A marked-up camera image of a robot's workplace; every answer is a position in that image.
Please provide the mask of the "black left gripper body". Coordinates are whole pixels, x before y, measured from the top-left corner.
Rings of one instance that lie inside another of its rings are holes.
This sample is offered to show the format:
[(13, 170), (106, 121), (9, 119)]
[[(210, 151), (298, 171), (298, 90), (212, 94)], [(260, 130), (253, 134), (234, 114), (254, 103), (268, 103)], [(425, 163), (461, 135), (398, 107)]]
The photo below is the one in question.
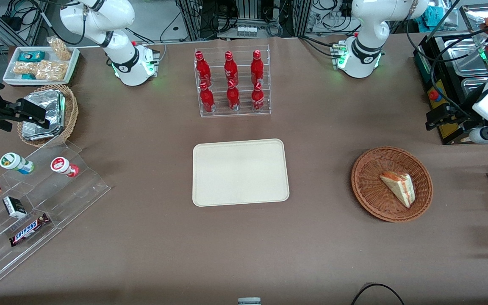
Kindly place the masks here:
[(472, 130), (488, 126), (486, 120), (468, 107), (451, 106), (451, 112), (452, 133), (470, 133)]

